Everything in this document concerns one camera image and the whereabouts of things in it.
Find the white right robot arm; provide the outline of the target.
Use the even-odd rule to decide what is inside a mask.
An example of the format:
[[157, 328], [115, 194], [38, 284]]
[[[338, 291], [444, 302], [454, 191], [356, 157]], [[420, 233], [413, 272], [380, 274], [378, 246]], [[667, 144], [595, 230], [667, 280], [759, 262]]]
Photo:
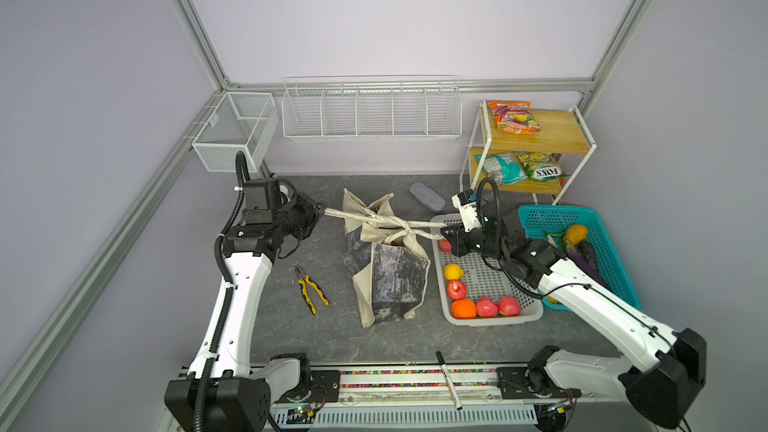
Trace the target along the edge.
[[466, 230], [441, 228], [458, 255], [477, 253], [497, 262], [523, 294], [553, 298], [608, 339], [617, 357], [598, 357], [544, 347], [515, 385], [544, 398], [576, 389], [630, 404], [664, 429], [687, 429], [686, 415], [706, 383], [707, 343], [690, 328], [673, 328], [641, 313], [545, 240], [509, 236], [498, 220]]

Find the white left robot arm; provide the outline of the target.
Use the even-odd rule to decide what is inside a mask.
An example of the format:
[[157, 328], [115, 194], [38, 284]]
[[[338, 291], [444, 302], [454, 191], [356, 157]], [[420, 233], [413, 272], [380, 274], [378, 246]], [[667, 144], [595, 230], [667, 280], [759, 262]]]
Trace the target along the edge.
[[287, 256], [283, 243], [307, 239], [324, 208], [285, 179], [251, 178], [244, 152], [234, 170], [236, 203], [214, 242], [221, 283], [211, 319], [194, 360], [164, 394], [184, 431], [260, 431], [274, 425], [274, 403], [312, 393], [305, 354], [277, 355], [253, 370], [251, 345], [266, 282]]

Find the cream canvas grocery bag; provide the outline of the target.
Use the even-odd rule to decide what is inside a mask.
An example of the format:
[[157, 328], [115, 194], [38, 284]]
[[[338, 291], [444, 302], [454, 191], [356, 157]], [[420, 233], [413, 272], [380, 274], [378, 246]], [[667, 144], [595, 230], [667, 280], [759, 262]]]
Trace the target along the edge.
[[342, 256], [356, 294], [361, 326], [410, 320], [425, 300], [432, 261], [421, 238], [439, 241], [442, 222], [405, 220], [395, 214], [392, 193], [366, 204], [349, 190], [340, 209], [326, 217], [344, 221]]

